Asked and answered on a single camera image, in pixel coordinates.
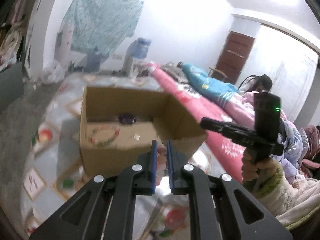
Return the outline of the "right hand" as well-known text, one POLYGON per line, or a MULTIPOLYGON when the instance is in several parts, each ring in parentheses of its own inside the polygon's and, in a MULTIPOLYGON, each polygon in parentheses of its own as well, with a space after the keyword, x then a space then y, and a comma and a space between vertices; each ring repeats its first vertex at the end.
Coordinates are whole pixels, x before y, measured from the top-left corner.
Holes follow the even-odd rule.
POLYGON ((255 163, 252 156, 256 152, 245 149, 242 157, 242 178, 243 181, 259 180, 261 183, 265 183, 276 172, 277 162, 268 157, 267 159, 255 163))

